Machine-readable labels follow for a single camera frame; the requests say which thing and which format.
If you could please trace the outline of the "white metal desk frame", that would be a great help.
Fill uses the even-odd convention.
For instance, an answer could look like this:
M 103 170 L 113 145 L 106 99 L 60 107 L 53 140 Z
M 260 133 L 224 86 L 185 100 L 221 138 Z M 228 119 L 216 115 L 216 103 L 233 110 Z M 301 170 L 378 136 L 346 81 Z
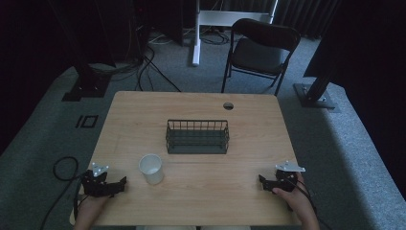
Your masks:
M 219 26 L 231 27 L 241 18 L 250 18 L 261 22 L 272 24 L 279 0 L 272 0 L 269 12 L 248 12 L 248 11 L 202 11 L 200 10 L 200 0 L 195 0 L 195 26 L 194 26 L 194 46 L 192 53 L 192 65 L 198 66 L 200 63 L 200 27 Z

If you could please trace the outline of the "clear plastic cup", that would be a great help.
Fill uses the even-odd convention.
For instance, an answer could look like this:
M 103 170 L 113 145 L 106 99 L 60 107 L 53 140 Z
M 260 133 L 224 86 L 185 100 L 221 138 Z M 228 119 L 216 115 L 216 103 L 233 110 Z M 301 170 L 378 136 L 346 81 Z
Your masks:
M 146 154 L 139 161 L 139 170 L 150 185 L 159 184 L 163 178 L 163 162 L 157 154 Z

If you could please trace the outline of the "dark pleated curtain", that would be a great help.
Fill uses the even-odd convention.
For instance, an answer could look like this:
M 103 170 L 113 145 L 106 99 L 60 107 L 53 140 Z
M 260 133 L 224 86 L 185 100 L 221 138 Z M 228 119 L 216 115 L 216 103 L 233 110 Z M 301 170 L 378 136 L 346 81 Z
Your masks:
M 279 0 L 274 23 L 294 28 L 301 36 L 321 38 L 341 0 Z

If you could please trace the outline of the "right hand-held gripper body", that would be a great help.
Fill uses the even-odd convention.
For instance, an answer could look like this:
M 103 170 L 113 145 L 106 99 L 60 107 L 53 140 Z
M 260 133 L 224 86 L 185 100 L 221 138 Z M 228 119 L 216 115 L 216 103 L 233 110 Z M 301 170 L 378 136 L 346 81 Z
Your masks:
M 273 181 L 273 188 L 280 188 L 287 192 L 292 192 L 298 182 L 297 173 L 304 173 L 305 168 L 297 163 L 285 161 L 275 166 L 276 181 Z

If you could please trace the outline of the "person's right hand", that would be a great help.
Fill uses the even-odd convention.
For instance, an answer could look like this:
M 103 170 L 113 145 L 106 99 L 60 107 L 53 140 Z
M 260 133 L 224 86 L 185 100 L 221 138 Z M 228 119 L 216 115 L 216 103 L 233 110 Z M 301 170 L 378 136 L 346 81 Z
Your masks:
M 292 192 L 287 192 L 280 188 L 274 188 L 272 192 L 285 200 L 297 216 L 303 216 L 312 210 L 312 206 L 303 193 L 303 189 L 305 188 L 303 185 L 304 179 L 299 172 L 297 172 L 297 176 L 297 187 Z

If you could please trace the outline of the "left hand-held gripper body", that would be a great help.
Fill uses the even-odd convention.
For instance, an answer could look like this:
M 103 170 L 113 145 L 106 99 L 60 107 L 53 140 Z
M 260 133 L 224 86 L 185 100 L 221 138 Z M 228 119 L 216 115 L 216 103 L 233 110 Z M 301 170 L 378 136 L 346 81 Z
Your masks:
M 107 183 L 105 182 L 108 169 L 108 166 L 101 166 L 97 163 L 91 164 L 91 168 L 81 178 L 81 185 L 86 195 L 93 197 L 110 195 Z

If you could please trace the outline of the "black stand with bolted base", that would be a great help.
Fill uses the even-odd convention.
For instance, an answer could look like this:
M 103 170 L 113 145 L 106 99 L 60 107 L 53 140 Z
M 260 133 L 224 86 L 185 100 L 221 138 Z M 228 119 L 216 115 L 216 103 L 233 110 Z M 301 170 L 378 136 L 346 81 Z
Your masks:
M 335 109 L 335 104 L 327 93 L 327 86 L 334 76 L 339 51 L 334 48 L 334 29 L 340 21 L 337 14 L 343 0 L 334 0 L 335 6 L 327 21 L 326 33 L 304 71 L 304 77 L 314 77 L 312 84 L 295 83 L 294 89 L 302 107 Z

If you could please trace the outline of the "black stand with flat base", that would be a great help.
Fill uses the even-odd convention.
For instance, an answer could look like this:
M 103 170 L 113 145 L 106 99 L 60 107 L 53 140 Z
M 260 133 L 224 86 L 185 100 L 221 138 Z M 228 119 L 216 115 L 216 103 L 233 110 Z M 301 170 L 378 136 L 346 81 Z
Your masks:
M 94 71 L 88 64 L 58 0 L 47 0 L 47 2 L 62 30 L 65 51 L 78 73 L 74 86 L 63 96 L 62 100 L 64 102 L 79 102 L 82 98 L 103 98 L 112 75 L 98 74 Z

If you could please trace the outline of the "black folding chair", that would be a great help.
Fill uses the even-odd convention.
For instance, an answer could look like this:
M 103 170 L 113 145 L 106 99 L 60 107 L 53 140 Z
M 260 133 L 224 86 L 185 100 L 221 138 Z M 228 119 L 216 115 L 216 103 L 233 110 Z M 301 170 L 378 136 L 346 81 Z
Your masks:
M 230 48 L 226 60 L 221 92 L 232 72 L 272 80 L 277 96 L 289 60 L 299 46 L 301 35 L 293 28 L 241 18 L 231 29 Z

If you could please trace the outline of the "black wire basket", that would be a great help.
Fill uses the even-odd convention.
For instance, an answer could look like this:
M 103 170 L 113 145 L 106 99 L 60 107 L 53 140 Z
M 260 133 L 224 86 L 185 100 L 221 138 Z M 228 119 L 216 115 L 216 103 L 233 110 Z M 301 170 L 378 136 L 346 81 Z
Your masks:
M 229 140 L 227 120 L 167 120 L 169 154 L 226 154 Z

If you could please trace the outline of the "person's left hand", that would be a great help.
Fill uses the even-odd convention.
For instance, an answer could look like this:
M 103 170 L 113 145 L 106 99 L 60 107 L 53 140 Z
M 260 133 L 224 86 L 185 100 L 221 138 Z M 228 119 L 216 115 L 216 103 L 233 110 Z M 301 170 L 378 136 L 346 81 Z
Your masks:
M 79 205 L 77 221 L 94 221 L 101 214 L 109 196 L 88 196 Z

